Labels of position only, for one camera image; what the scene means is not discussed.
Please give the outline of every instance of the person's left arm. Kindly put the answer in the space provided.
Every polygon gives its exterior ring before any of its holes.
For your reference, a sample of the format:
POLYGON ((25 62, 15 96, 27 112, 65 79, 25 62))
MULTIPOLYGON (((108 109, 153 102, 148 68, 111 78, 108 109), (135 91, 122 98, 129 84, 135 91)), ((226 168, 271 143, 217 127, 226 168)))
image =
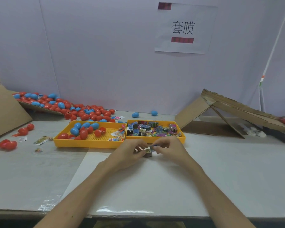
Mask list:
POLYGON ((116 171, 136 163, 146 154, 148 145, 142 139, 125 140, 110 156, 53 208, 35 228, 76 228, 87 215, 100 188, 116 171))

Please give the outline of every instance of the person's right arm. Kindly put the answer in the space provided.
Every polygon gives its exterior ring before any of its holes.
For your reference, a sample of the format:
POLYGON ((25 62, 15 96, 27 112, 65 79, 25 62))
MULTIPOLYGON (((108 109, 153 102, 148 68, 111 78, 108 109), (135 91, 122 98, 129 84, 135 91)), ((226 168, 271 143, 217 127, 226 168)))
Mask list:
POLYGON ((153 145, 158 145, 153 147, 156 153, 163 154, 190 174, 217 228, 255 228, 210 180, 201 166, 188 154, 178 138, 175 136, 160 138, 153 145))

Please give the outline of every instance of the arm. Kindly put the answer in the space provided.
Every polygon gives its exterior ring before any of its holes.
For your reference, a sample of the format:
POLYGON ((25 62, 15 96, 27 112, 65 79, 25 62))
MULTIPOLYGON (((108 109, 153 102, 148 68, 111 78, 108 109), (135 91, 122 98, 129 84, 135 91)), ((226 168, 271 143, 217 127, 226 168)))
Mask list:
POLYGON ((201 166, 188 154, 176 137, 160 138, 153 145, 158 145, 153 147, 156 153, 162 153, 189 173, 217 228, 255 228, 245 215, 210 180, 201 166))
POLYGON ((136 163, 146 154, 141 150, 147 147, 148 145, 142 139, 125 140, 106 160, 100 162, 87 179, 54 207, 35 228, 78 227, 106 180, 114 172, 136 163))

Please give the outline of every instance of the red rectangle on sign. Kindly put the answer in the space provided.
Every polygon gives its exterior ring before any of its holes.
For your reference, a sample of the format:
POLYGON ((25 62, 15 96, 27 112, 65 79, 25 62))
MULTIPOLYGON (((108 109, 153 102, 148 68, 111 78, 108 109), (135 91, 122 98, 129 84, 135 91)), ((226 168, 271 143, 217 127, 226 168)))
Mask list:
POLYGON ((192 44, 194 38, 179 38, 179 37, 172 37, 171 42, 179 42, 179 43, 190 43, 192 44))
POLYGON ((158 9, 171 10, 172 3, 160 2, 158 3, 158 9))

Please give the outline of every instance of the paper slip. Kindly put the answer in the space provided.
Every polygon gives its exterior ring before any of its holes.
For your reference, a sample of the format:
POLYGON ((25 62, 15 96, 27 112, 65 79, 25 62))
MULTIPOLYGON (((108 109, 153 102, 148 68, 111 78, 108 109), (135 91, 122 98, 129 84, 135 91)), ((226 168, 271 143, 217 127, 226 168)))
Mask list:
POLYGON ((27 140, 27 137, 25 136, 25 137, 19 138, 18 142, 24 142, 26 140, 27 140))
POLYGON ((49 140, 49 137, 42 136, 42 138, 38 139, 37 141, 33 142, 35 145, 39 146, 49 140))

